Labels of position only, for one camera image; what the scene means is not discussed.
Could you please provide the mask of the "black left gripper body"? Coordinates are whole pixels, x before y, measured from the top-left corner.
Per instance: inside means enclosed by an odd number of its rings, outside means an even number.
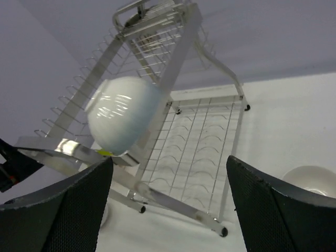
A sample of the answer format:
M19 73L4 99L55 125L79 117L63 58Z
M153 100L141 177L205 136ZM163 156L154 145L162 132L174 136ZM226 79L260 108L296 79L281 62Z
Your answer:
M18 148L1 139L1 156L6 160L1 163L1 192L27 179L44 165L22 154Z

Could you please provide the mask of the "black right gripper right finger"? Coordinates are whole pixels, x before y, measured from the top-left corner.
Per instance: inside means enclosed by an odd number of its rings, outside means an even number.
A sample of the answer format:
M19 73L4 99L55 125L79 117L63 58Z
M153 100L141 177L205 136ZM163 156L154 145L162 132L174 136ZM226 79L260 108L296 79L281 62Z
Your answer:
M247 251L335 251L335 199L266 174L231 155L226 162Z

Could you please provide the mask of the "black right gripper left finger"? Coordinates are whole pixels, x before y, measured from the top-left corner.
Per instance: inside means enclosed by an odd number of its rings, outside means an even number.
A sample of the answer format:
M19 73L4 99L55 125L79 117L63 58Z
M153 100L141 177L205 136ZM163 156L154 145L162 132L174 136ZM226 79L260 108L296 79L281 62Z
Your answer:
M106 158L1 205L1 251L95 251L112 181Z

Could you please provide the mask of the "large white bowl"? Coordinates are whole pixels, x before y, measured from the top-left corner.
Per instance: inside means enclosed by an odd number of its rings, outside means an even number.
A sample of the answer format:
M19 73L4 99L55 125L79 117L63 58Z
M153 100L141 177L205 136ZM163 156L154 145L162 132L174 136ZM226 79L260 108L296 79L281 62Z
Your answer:
M126 153L148 128L161 98L162 91L140 77L104 80L85 108L97 145L115 156Z
M102 220L100 224L100 229L105 228L105 226L107 225L110 219L110 213L111 213L111 207L110 207L109 202L107 202L104 208L104 212L103 212L103 216L102 216Z

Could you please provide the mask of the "small white bowl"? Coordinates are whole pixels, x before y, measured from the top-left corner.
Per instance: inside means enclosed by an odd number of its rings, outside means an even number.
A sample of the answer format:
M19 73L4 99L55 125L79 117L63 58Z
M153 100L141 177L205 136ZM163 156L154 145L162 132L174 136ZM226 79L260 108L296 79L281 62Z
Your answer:
M335 198L335 173L319 166L299 166L287 172L283 181L316 194Z

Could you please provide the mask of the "green bowl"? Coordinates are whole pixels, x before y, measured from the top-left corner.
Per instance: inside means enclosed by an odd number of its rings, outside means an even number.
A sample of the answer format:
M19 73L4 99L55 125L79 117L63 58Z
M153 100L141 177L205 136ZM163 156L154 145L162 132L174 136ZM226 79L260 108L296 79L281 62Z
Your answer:
M96 152L99 153L102 156L114 156L114 154L112 152L106 151L104 149L96 150Z

